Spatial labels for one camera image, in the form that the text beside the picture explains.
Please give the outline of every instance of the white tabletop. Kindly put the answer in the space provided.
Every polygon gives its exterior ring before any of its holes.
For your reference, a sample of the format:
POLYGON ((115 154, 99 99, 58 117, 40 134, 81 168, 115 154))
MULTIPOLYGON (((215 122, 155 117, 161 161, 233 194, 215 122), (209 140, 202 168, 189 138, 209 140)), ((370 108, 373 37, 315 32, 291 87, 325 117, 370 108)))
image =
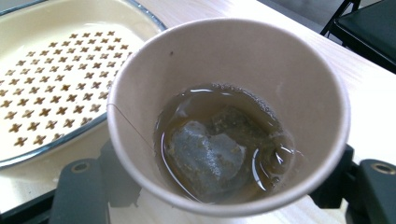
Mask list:
MULTIPOLYGON (((331 40, 312 32, 255 0, 140 0, 167 27, 188 21, 215 17, 238 17, 272 23, 292 30, 306 40, 330 63, 344 80, 351 105, 351 129, 348 143, 355 148, 355 162, 377 159, 396 164, 396 76, 363 59, 331 40)), ((106 123, 45 158, 29 161, 0 172, 0 211, 26 202, 56 187, 62 167, 51 156, 72 161, 97 157, 108 139, 106 123)), ((281 209, 254 217, 213 218, 197 216, 172 208, 142 189, 138 207, 110 209, 112 223, 345 223, 346 204, 341 209, 321 210, 306 196, 281 209)))

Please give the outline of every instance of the tea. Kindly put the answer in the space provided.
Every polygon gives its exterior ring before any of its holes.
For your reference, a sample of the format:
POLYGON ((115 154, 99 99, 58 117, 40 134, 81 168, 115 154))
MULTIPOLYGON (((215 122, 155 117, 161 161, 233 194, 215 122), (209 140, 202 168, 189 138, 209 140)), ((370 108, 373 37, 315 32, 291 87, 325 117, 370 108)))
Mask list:
POLYGON ((220 84, 173 98, 159 116, 154 141, 163 174, 202 203, 241 203, 271 193, 294 154, 263 100, 220 84))

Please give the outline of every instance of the tea bag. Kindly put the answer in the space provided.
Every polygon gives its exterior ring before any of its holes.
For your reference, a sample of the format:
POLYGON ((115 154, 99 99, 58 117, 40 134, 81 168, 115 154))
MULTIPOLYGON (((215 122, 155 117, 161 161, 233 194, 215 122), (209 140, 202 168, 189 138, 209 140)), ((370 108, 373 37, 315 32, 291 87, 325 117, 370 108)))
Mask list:
POLYGON ((165 153, 184 190, 201 202, 216 203, 251 180, 248 150, 271 146, 252 120, 227 106, 209 120, 190 120, 175 130, 165 153))

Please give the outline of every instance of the paper cup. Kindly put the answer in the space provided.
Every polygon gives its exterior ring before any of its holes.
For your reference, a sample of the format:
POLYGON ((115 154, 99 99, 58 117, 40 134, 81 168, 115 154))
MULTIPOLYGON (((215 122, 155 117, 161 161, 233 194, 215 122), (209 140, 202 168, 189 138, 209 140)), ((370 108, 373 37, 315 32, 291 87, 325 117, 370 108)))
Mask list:
POLYGON ((289 31, 243 19, 195 21, 152 38, 119 71, 107 115, 113 145, 135 181, 173 206, 217 217, 263 213, 314 190, 341 158, 349 128, 347 94, 323 58, 289 31), (304 159, 276 193, 248 203, 198 203, 160 172, 158 116, 172 97, 205 83, 262 98, 292 136, 304 159))

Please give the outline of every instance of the perforated tray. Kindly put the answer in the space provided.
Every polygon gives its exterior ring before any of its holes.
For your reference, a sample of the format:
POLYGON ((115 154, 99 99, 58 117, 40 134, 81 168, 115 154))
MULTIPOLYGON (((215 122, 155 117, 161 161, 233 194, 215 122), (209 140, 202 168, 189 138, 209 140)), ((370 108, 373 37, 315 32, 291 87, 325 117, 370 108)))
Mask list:
POLYGON ((48 1, 0 17, 0 167, 106 119, 125 59, 164 30, 135 1, 48 1))

